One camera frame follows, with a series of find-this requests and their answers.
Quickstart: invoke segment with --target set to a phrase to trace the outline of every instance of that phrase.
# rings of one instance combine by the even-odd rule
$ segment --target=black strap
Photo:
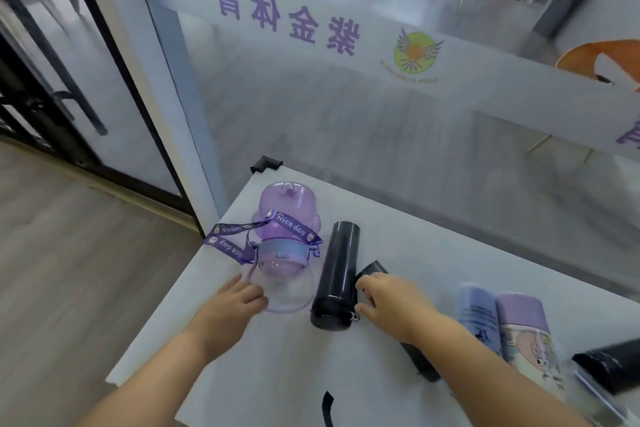
[[[331,420],[331,406],[333,405],[333,397],[331,393],[327,392],[324,394],[324,398],[322,399],[322,416],[324,417],[324,427],[333,427],[333,422]]]

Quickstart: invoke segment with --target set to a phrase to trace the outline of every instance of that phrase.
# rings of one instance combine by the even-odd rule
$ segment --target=blue bottle
[[[491,292],[476,284],[461,284],[457,318],[478,341],[502,358],[498,313]]]

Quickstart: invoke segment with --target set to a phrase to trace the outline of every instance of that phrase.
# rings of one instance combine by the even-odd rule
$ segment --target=table
[[[358,270],[379,260],[391,273],[416,281],[445,314],[454,311],[458,284],[471,281],[494,293],[539,297],[560,360],[638,336],[638,303],[286,167],[254,174],[222,221],[250,221],[260,193],[276,181],[300,182],[316,193],[323,257],[333,223],[353,221],[362,229]],[[311,265],[316,277],[322,260]],[[238,269],[236,262],[203,246],[107,381],[123,384]],[[204,370],[177,420],[189,427],[323,427],[325,391],[335,398],[336,427],[468,426],[446,384],[418,376],[400,345],[371,323],[325,332],[311,325],[307,311],[254,318],[242,341]],[[638,414],[640,394],[628,394],[624,402]]]

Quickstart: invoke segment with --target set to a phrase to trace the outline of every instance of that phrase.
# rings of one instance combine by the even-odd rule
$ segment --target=purple lanyard
[[[249,231],[262,228],[264,225],[267,225],[272,221],[298,237],[301,242],[306,243],[309,246],[315,246],[316,249],[314,250],[314,257],[320,256],[320,251],[317,249],[317,246],[322,243],[322,238],[320,238],[316,232],[307,225],[304,225],[292,216],[281,213],[275,209],[270,210],[266,214],[264,220],[255,221],[254,223],[245,223],[244,225],[217,223],[214,225],[211,233],[209,233],[207,238],[205,238],[204,245],[209,245],[220,250],[220,252],[231,257],[241,265],[251,264],[255,261],[256,250],[259,244],[249,241]],[[247,232],[244,249],[240,248],[232,241],[223,238],[243,232]]]

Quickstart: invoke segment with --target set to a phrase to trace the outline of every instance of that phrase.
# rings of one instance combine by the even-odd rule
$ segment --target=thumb
[[[378,315],[378,311],[375,307],[370,306],[369,304],[363,304],[359,302],[356,304],[356,312],[361,316],[369,319],[372,322],[376,322],[376,316]]]

